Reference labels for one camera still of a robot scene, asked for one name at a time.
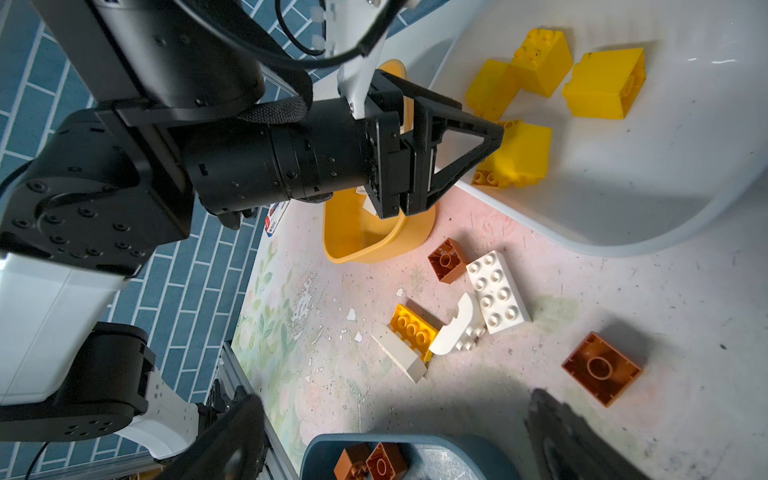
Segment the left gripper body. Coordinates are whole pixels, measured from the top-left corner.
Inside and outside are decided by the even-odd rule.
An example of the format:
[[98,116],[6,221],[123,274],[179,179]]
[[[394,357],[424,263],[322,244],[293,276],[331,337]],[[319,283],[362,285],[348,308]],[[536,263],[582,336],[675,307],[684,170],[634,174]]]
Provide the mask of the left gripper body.
[[441,141],[441,103],[426,89],[378,69],[366,104],[373,166],[366,186],[381,219],[412,216],[441,197],[435,171]]

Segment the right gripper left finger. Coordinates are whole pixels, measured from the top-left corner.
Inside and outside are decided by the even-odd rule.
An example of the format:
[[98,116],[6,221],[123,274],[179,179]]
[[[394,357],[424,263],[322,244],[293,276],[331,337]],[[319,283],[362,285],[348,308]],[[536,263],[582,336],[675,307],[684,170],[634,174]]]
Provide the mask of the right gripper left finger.
[[158,479],[256,479],[263,470],[266,449],[263,404],[258,396],[248,394]]

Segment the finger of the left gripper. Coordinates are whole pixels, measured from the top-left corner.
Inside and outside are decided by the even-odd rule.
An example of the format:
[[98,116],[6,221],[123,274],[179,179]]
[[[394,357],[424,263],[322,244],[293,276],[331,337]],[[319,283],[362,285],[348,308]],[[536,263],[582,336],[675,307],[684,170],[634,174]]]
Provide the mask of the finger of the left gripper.
[[424,97],[414,107],[413,211],[422,213],[498,150],[504,128]]

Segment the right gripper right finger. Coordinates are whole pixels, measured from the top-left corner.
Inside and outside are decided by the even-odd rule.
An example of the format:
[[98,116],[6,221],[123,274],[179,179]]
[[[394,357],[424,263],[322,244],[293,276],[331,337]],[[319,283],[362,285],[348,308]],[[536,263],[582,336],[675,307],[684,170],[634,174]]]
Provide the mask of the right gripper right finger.
[[532,392],[525,424],[543,479],[648,478],[544,389]]

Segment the yellow lego cube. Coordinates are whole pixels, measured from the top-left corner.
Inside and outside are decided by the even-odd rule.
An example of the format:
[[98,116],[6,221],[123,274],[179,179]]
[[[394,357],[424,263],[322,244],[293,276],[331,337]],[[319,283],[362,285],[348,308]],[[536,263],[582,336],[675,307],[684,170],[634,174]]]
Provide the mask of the yellow lego cube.
[[623,120],[646,80],[643,48],[586,53],[563,88],[575,117]]
[[488,59],[473,79],[467,94],[468,107],[485,120],[496,122],[520,90],[511,66]]

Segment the yellow studded lego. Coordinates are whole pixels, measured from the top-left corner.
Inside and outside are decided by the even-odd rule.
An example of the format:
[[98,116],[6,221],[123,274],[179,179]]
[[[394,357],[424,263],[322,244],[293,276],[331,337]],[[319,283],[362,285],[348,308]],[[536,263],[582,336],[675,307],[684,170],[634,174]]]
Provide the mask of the yellow studded lego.
[[500,148],[481,162],[471,184],[476,187],[523,188],[545,179],[549,171],[552,129],[521,120],[501,122]]

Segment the brown lego pair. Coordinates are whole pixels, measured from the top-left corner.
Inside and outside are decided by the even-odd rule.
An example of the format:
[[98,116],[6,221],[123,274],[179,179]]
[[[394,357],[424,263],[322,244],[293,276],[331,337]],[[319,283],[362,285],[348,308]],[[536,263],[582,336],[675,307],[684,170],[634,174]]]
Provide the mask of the brown lego pair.
[[379,443],[368,456],[366,465],[373,480],[400,480],[409,468],[396,443]]

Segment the brown lego top small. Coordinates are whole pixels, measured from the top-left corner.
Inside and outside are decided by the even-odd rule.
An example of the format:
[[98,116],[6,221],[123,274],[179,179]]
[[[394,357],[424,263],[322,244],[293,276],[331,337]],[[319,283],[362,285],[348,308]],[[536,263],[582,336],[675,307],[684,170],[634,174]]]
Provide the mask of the brown lego top small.
[[470,263],[461,245],[451,238],[447,238],[430,253],[428,261],[437,279],[446,284],[451,284],[462,276]]

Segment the white long lego brick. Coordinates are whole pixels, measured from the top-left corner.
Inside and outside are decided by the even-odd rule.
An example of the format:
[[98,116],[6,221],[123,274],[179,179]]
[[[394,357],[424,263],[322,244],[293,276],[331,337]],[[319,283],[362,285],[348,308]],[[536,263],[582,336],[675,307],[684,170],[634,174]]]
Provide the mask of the white long lego brick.
[[377,324],[373,329],[372,337],[414,384],[425,376],[427,366],[418,352],[407,345],[387,325]]

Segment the yellow long lego brick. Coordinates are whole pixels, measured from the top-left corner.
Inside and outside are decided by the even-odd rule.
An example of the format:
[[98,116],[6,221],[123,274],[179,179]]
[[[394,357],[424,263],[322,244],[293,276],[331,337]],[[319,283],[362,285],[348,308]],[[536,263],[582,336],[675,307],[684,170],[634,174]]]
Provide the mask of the yellow long lego brick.
[[430,362],[433,356],[430,347],[438,335],[437,328],[402,304],[395,308],[389,328],[414,350],[425,364]]

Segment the yellow lego cube front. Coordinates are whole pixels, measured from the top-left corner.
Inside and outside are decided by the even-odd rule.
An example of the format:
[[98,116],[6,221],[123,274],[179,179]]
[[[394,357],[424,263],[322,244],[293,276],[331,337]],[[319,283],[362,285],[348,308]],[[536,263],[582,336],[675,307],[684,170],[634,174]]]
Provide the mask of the yellow lego cube front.
[[643,48],[586,53],[563,88],[575,117],[623,120],[646,80]]

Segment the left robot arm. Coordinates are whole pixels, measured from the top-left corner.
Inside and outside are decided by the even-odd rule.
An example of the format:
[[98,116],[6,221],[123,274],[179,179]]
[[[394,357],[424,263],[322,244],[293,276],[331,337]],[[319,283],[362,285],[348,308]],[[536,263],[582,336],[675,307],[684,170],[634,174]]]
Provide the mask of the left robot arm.
[[322,50],[290,57],[236,1],[38,1],[96,99],[1,185],[1,438],[110,434],[200,463],[264,445],[260,401],[194,404],[147,334],[101,321],[201,204],[237,229],[260,206],[363,187],[387,219],[433,207],[501,127],[378,67],[402,1],[323,1]]

